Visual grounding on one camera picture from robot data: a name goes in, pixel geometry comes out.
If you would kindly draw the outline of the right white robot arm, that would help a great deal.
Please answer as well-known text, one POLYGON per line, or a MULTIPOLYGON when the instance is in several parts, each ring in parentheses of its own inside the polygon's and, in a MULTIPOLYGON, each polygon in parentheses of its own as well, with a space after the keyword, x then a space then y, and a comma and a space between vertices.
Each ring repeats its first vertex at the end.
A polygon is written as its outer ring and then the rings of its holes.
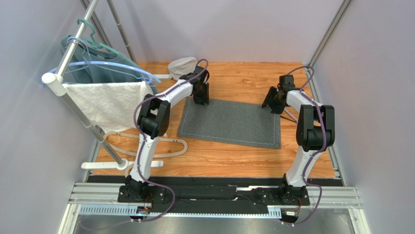
POLYGON ((293 75, 279 77, 277 87, 270 87, 262 107, 282 114, 286 107, 298 113, 296 141, 299 146, 291 168, 279 186, 282 199, 303 198, 308 176, 320 155, 335 141, 335 109, 310 98, 294 84, 293 75))

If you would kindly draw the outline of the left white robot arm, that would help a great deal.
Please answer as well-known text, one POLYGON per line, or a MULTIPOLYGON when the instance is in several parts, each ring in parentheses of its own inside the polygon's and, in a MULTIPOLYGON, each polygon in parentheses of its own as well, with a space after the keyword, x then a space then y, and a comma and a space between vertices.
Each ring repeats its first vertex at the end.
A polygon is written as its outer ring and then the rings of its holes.
POLYGON ((151 163, 159 140, 168 130, 171 108, 188 96, 193 96, 197 104, 208 104, 208 78, 208 70, 196 66, 164 92, 146 95, 138 105, 134 118, 140 132, 139 149, 130 175, 119 189, 119 202, 143 202, 150 197, 155 186, 149 181, 151 163))

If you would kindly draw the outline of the grey cloth napkin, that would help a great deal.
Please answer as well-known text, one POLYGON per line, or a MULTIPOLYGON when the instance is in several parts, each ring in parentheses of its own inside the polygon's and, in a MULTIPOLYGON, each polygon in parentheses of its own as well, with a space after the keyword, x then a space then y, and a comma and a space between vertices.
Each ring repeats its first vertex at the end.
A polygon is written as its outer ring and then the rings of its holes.
POLYGON ((211 99, 209 105, 187 98, 177 135, 244 146, 280 149, 281 121, 259 104, 211 99))

